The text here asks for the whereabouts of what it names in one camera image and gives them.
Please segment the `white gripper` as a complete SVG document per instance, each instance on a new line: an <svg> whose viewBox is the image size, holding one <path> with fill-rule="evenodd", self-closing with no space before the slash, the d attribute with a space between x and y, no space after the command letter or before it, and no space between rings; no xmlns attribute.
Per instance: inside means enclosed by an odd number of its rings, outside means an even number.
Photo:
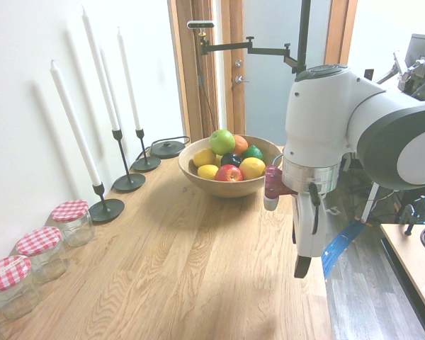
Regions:
<svg viewBox="0 0 425 340"><path fill-rule="evenodd" d="M316 207L313 206L310 195L298 194L293 203L295 244L297 258L295 262L295 278L304 278L310 267L310 257L319 257L323 254L323 200L318 207L317 232L313 234L315 226Z"/></svg>

